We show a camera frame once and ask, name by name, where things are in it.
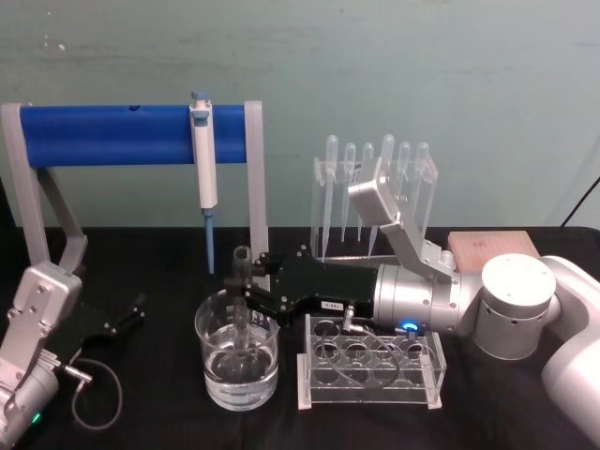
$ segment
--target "cable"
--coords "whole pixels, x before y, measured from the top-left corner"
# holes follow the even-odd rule
[[[348,382],[350,382],[352,384],[356,384],[356,385],[362,387],[363,389],[384,389],[384,387],[391,386],[392,384],[394,384],[400,378],[400,373],[402,371],[400,369],[400,363],[396,359],[396,355],[394,354],[394,352],[392,352],[392,346],[391,345],[387,345],[385,342],[383,342],[379,338],[379,336],[377,336],[375,333],[373,333],[372,331],[370,331],[366,326],[363,326],[363,333],[365,333],[367,336],[370,336],[373,339],[375,339],[392,356],[392,361],[394,361],[394,366],[396,367],[396,371],[394,373],[394,376],[392,378],[390,378],[387,382],[384,382],[383,384],[381,384],[379,386],[370,387],[370,386],[367,386],[366,384],[364,384],[363,382],[359,382],[359,381],[355,380],[354,378],[349,377],[348,375],[346,375],[334,363],[334,361],[332,361],[331,358],[327,355],[327,351],[325,350],[325,344],[326,344],[326,342],[325,342],[325,335],[327,334],[326,332],[324,332],[323,334],[321,334],[321,352],[322,352],[323,357],[325,358],[325,361],[327,361],[327,363],[329,363],[329,366],[336,372],[337,375],[339,375],[340,377],[342,377],[343,379],[347,380]]]
[[[75,420],[77,421],[77,423],[79,425],[81,425],[82,427],[84,427],[85,429],[88,429],[90,431],[104,431],[105,429],[112,427],[114,425],[114,423],[118,420],[119,416],[121,415],[121,410],[123,408],[123,388],[121,387],[121,382],[119,382],[119,377],[116,376],[116,373],[114,373],[114,371],[104,363],[100,363],[99,361],[96,361],[95,359],[88,359],[88,358],[79,358],[79,359],[77,359],[77,362],[89,364],[92,366],[96,366],[98,368],[103,368],[107,372],[109,372],[109,374],[111,374],[112,378],[114,379],[114,384],[116,385],[116,392],[117,392],[116,411],[115,411],[112,419],[110,421],[108,421],[106,424],[90,425],[90,424],[84,422],[83,419],[81,419],[81,417],[77,414],[77,398],[79,398],[79,394],[82,392],[82,389],[79,386],[78,386],[77,390],[75,391],[75,395],[73,396],[73,399],[71,400],[71,412],[73,413],[73,417],[75,418]]]
[[[569,213],[569,215],[562,222],[561,228],[564,228],[564,226],[568,223],[568,221],[571,220],[571,217],[578,211],[579,207],[583,204],[583,202],[585,202],[585,199],[588,198],[588,196],[592,193],[592,191],[595,189],[595,187],[598,186],[598,183],[600,183],[600,176],[598,178],[596,178],[596,181],[594,181],[592,183],[592,185],[590,186],[590,188],[585,192],[585,194],[583,194],[583,197],[581,197],[579,199],[579,201],[577,202],[577,204],[575,205],[575,207],[571,210],[571,212]]]

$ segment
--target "blue cylinder bar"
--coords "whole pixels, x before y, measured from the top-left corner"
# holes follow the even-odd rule
[[[188,106],[23,106],[29,165],[193,164]],[[214,105],[217,164],[246,162],[244,106]]]

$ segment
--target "teal wall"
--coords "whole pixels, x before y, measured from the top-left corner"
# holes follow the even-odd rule
[[[598,17],[593,0],[3,0],[0,102],[261,99],[273,226],[309,224],[328,134],[388,132],[430,144],[431,225],[547,225],[600,173]],[[192,167],[59,175],[83,225],[202,223]],[[244,168],[218,180],[217,225],[247,224]],[[600,227],[598,206],[574,223]]]

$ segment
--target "glass beaker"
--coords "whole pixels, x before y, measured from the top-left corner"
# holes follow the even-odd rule
[[[278,383],[277,322],[220,291],[202,302],[194,324],[211,399],[230,411],[263,405]]]

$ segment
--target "blue led light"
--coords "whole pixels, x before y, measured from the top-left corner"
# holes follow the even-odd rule
[[[403,322],[400,325],[400,328],[402,328],[404,331],[419,331],[419,325],[414,322]]]

